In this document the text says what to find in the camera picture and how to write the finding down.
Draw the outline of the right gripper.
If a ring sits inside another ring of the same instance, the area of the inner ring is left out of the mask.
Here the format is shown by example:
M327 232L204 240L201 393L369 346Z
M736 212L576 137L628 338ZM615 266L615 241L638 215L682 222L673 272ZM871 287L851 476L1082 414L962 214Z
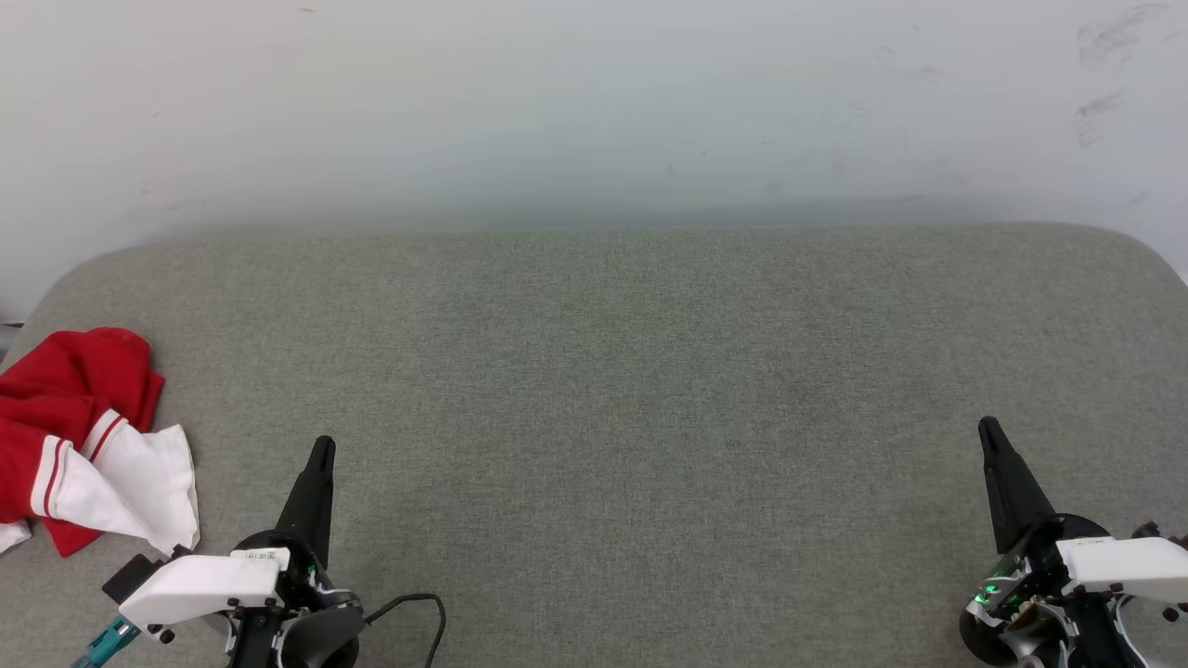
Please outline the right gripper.
M1074 513L1055 515L996 417L982 417L977 435L982 448L994 546L1001 557L977 585L963 617L982 626L1005 626L1034 597L1064 597L1072 578L1059 543L1108 540L1111 532Z

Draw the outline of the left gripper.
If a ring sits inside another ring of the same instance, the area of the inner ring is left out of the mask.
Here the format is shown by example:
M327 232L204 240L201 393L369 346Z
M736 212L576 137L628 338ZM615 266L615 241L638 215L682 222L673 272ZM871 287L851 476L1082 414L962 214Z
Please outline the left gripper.
M238 603L233 619L264 613L284 620L337 609L362 615L360 595L335 586L324 568L329 566L335 454L336 443L330 436L315 439L276 529L255 532L232 550L233 557L271 559L279 566L273 595L254 606Z

